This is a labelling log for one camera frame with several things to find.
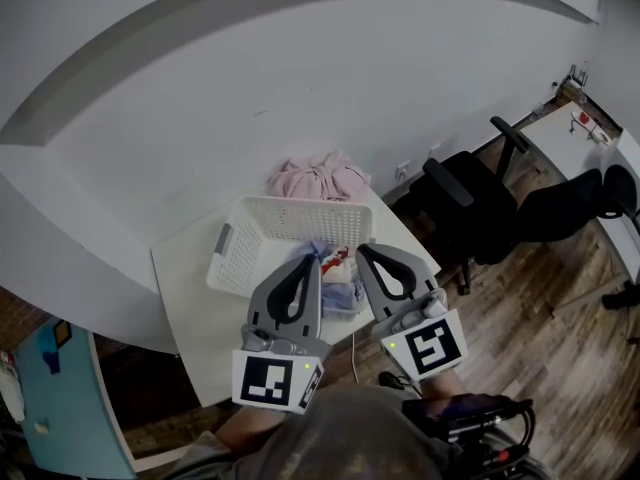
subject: wall socket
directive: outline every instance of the wall socket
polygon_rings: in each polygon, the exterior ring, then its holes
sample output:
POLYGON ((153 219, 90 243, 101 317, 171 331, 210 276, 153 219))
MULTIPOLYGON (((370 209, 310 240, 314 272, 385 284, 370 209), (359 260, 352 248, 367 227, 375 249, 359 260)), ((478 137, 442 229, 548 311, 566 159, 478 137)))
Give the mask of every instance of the wall socket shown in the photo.
POLYGON ((396 167, 396 181, 404 182, 407 180, 407 167, 409 167, 410 163, 411 160, 407 160, 396 167))
POLYGON ((428 160, 429 158, 432 158, 432 157, 435 155, 436 151, 438 150, 438 148, 439 148, 440 146, 442 146, 442 142, 438 142, 435 146, 433 146, 433 147, 429 150, 429 154, 427 155, 427 160, 428 160))

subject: person's arm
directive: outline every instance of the person's arm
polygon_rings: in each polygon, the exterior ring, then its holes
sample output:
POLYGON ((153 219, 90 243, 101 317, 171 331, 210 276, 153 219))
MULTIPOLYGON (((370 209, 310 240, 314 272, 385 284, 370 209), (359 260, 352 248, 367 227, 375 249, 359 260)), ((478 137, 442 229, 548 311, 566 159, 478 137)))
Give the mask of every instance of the person's arm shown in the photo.
POLYGON ((283 412, 243 407, 222 425, 215 436, 242 457, 258 450, 286 418, 283 412))
POLYGON ((422 396, 431 400, 444 400, 456 395, 464 395, 468 393, 462 384, 460 377, 453 370, 447 370, 440 375, 436 375, 430 379, 420 383, 422 396))

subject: chair armrest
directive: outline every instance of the chair armrest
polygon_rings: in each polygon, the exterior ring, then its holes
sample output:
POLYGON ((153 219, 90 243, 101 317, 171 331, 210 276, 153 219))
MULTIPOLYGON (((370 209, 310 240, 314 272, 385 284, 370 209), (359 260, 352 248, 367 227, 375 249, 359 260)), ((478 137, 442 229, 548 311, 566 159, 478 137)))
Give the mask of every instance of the chair armrest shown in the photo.
POLYGON ((422 170, 463 208, 473 203, 473 196, 462 186, 462 183, 455 179, 435 158, 429 158, 422 166, 422 170))
POLYGON ((495 126, 500 133, 502 133, 507 140, 511 141, 511 143, 516 147, 520 153, 525 153, 529 149, 529 144, 527 141, 522 138, 522 134, 515 130, 513 127, 509 126, 507 122, 501 117, 495 116, 491 118, 491 124, 495 126))

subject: white desk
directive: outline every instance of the white desk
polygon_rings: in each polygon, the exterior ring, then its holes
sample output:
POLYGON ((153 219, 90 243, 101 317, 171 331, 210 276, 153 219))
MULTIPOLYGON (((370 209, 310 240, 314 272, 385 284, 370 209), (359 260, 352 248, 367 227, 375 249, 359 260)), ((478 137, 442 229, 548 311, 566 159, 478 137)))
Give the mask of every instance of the white desk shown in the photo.
MULTIPOLYGON (((566 179, 574 178, 589 169, 601 169, 604 173, 616 152, 615 145, 607 147, 587 140, 588 132, 578 125, 575 125, 575 134, 570 133, 571 113, 581 111, 582 109, 572 102, 521 130, 534 151, 545 157, 566 179)), ((589 304, 622 284, 625 279, 634 282, 639 279, 640 250, 623 220, 598 221, 608 238, 611 250, 618 256, 625 272, 589 293, 556 307, 555 311, 589 304)))
MULTIPOLYGON (((373 210, 372 236, 423 258, 431 271, 439 265, 371 190, 363 201, 373 210)), ((152 248, 169 324, 203 406, 231 396, 231 351, 239 348, 249 300, 211 290, 206 284, 213 250, 231 205, 214 211, 152 248)), ((323 322, 322 338, 335 344, 373 321, 369 307, 353 322, 323 322)))

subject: person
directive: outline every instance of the person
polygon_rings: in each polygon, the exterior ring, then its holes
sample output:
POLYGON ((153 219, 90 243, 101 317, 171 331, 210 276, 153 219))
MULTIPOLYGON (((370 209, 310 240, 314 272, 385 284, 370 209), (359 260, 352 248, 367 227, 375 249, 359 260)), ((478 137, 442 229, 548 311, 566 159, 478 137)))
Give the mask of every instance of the person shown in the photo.
MULTIPOLYGON (((416 394, 394 385, 340 384, 319 389, 304 415, 241 408, 214 434, 204 432, 167 479, 444 479, 462 450, 426 437, 401 412, 416 394)), ((453 370, 421 384, 422 395, 444 400, 467 390, 453 370)), ((515 444, 504 431, 496 449, 515 444)), ((527 459, 523 478, 552 478, 527 459)))

